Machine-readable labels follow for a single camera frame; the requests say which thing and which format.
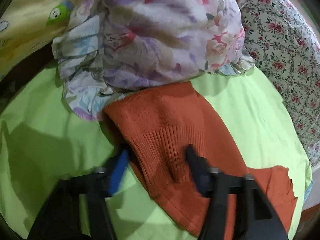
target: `lime green fabric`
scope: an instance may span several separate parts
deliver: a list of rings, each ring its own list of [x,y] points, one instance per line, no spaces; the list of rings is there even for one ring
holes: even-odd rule
[[[56,67],[51,62],[0,117],[0,212],[24,238],[59,178],[88,173],[115,150],[103,124],[79,119],[62,100]],[[249,167],[289,168],[299,198],[292,239],[311,168],[280,95],[257,68],[235,77],[205,74],[192,84],[222,117]],[[131,168],[107,202],[119,240],[194,239],[149,198]]]

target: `orange knit fabric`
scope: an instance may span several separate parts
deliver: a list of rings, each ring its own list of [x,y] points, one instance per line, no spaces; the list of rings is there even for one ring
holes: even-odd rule
[[[227,127],[190,82],[137,92],[106,106],[104,112],[107,123],[110,124],[111,119],[132,147],[135,154],[132,166],[151,198],[191,234],[200,233],[208,199],[202,198],[195,189],[184,160],[184,150],[189,144],[193,144],[211,166],[226,174],[252,173],[271,202],[277,204],[274,205],[276,211],[289,230],[296,198],[288,170],[283,167],[248,169]],[[230,195],[225,240],[233,236],[235,201]]]

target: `floral garment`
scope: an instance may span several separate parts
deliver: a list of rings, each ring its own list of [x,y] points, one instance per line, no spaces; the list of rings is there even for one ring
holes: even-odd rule
[[[282,95],[311,165],[320,161],[320,45],[289,0],[249,0],[245,46]]]
[[[52,44],[64,98],[79,117],[94,120],[127,90],[219,67],[227,74],[249,69],[240,13],[246,1],[81,0],[69,31]]]

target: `green cartoon print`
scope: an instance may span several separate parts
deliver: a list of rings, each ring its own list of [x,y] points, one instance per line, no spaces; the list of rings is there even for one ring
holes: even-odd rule
[[[62,1],[51,10],[46,26],[69,19],[73,8],[72,2],[67,0]]]

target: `red floral pattern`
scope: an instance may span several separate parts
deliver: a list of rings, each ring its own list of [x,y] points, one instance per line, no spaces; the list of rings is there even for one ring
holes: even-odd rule
[[[244,44],[282,95],[311,165],[320,161],[320,45],[289,0],[249,0]]]

